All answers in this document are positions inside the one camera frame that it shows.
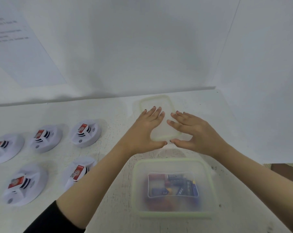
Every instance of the paper on wall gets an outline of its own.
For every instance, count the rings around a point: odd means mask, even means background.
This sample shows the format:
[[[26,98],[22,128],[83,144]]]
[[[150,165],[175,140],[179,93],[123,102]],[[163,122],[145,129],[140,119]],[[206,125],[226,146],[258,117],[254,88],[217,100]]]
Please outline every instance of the paper on wall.
[[[0,0],[0,67],[24,88],[66,83],[26,20],[8,0]]]

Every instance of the white smoke detector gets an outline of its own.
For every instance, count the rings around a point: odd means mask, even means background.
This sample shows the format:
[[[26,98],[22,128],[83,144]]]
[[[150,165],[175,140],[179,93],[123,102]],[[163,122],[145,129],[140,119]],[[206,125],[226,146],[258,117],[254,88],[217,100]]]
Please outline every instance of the white smoke detector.
[[[4,163],[16,154],[23,147],[25,140],[20,134],[6,134],[0,137],[0,163]]]
[[[30,147],[38,153],[44,153],[54,148],[62,138],[62,131],[56,125],[41,127],[33,135]]]
[[[64,170],[62,175],[62,185],[67,191],[71,186],[86,175],[89,170],[97,164],[97,161],[88,156],[81,156],[75,159]]]
[[[5,185],[2,199],[12,206],[28,204],[42,192],[47,180],[45,169],[37,164],[27,164],[11,176]]]
[[[70,131],[74,145],[84,148],[94,144],[101,135],[101,127],[95,120],[83,120]]]

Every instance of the finger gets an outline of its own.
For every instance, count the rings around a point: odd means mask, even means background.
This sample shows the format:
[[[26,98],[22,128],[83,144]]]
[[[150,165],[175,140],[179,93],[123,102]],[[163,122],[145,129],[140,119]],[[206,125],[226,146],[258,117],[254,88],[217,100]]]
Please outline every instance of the finger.
[[[150,109],[148,112],[146,112],[145,117],[150,117],[154,113],[155,110],[156,110],[156,107],[153,106],[152,109]]]
[[[186,114],[183,114],[183,113],[181,113],[180,111],[176,111],[176,114],[177,115],[179,115],[179,116],[181,116],[181,117],[183,117],[183,118],[185,118],[185,119],[187,119],[188,118],[188,116],[186,115]]]
[[[160,123],[163,121],[165,117],[165,112],[163,111],[158,117],[157,119],[152,121],[152,124],[154,125],[153,129],[156,128],[158,125],[160,125]]]
[[[171,143],[175,144],[176,147],[187,149],[187,150],[194,150],[195,144],[190,141],[181,141],[179,139],[172,139],[170,140]]]
[[[177,120],[181,124],[188,125],[186,123],[186,119],[181,117],[181,116],[179,116],[179,115],[177,115],[177,114],[171,113],[171,117],[173,117],[175,120]]]
[[[192,136],[194,135],[193,128],[191,126],[183,125],[181,123],[176,123],[171,120],[167,120],[167,123],[168,123],[168,125],[172,126],[174,129],[178,130],[179,132],[187,133]]]
[[[158,109],[150,116],[150,121],[157,119],[161,111],[162,111],[162,108],[158,107]]]
[[[183,114],[187,115],[188,117],[195,117],[195,115],[192,115],[192,114],[189,114],[189,113],[186,113],[186,112],[183,112]]]
[[[139,118],[142,117],[144,114],[146,114],[147,110],[145,109],[144,111],[142,111],[142,113],[139,115]]]
[[[163,148],[165,145],[167,145],[167,141],[152,141],[151,142],[151,147],[153,150]]]

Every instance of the tabletop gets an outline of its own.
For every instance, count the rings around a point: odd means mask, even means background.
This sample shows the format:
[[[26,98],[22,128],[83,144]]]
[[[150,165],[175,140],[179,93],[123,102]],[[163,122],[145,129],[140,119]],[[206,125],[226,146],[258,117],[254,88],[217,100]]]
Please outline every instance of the tabletop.
[[[219,90],[166,94],[179,111],[208,121],[232,146],[260,162],[260,156],[247,145],[242,131]],[[20,153],[0,164],[0,232],[23,232],[44,209],[63,193],[61,174],[79,156],[100,161],[133,124],[140,112],[138,101],[149,97],[89,99],[45,104],[0,107],[0,136],[21,133],[26,142]],[[86,148],[74,146],[69,130],[84,119],[98,119],[102,133]],[[60,143],[52,150],[37,154],[29,147],[32,134],[43,125],[58,125],[63,131]],[[142,159],[195,157],[210,167],[219,199],[213,219],[142,219],[131,207],[131,180],[135,163]],[[21,166],[36,162],[48,171],[49,179],[42,193],[31,203],[10,207],[1,195],[6,180]],[[123,167],[86,232],[289,232],[276,216],[242,182],[214,159],[168,144],[160,150],[133,156]]]

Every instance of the person's right arm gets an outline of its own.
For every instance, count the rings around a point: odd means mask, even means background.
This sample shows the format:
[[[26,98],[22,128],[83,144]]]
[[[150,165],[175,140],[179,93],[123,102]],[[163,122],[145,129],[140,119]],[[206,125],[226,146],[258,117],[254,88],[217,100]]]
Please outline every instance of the person's right arm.
[[[190,141],[172,139],[172,143],[219,161],[293,232],[293,181],[235,150],[203,119],[179,111],[171,116],[178,123],[167,120],[170,126],[193,136]]]

